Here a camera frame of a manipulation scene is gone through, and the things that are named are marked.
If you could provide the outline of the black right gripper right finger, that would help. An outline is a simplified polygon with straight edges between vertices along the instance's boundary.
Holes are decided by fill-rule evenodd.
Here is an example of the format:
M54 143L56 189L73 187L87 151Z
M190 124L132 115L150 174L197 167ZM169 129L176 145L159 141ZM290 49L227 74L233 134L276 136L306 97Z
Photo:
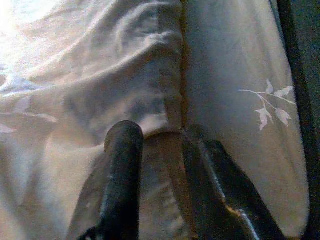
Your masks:
M199 125L182 130L196 233L201 240L284 240L254 184Z

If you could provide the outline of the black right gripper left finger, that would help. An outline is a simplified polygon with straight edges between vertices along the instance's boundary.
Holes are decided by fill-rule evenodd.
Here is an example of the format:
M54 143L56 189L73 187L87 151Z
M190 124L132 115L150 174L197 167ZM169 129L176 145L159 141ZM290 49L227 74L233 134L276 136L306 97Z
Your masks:
M140 169L144 136L129 120L107 133L104 158L110 163L97 224L80 240L137 240L139 238Z

